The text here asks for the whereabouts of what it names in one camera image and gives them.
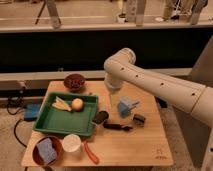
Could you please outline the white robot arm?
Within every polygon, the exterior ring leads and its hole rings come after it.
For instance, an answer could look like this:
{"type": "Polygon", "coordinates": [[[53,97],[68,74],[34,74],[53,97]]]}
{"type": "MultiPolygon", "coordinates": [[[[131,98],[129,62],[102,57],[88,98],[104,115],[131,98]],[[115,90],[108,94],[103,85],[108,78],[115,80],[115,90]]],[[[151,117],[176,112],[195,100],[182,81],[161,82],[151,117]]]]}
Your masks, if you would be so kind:
{"type": "Polygon", "coordinates": [[[211,128],[201,171],[213,171],[213,88],[137,67],[136,55],[123,48],[104,62],[105,85],[119,91],[126,81],[168,101],[211,128]]]}

